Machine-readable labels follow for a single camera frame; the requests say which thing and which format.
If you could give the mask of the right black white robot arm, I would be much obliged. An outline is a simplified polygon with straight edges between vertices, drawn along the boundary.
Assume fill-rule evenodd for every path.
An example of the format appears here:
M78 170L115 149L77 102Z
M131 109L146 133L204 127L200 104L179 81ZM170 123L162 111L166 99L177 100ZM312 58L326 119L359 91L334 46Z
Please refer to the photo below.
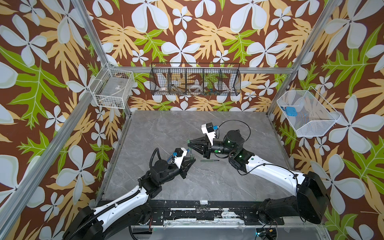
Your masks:
M209 159L212 153L228 156L229 163L242 176L252 174L268 180L288 191L291 196L281 199L265 199L257 209L257 218L262 224L276 222L282 217L300 217L313 224L320 224L330 203L319 175L303 174L274 165L244 149L240 131L229 131L222 141L215 140L216 133L189 140L189 148Z

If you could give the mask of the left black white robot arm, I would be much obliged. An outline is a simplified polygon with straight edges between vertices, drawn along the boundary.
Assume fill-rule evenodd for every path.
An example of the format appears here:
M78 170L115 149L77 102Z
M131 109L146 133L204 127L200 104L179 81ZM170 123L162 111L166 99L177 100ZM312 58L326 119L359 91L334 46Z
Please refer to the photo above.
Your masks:
M100 207L85 207L63 234L64 240L104 240L119 220L134 209L144 206L162 191L162 185L175 177L186 178L196 159L188 157L190 150L176 148L169 161L163 160L156 148L150 158L149 170L138 179L138 184L128 193Z

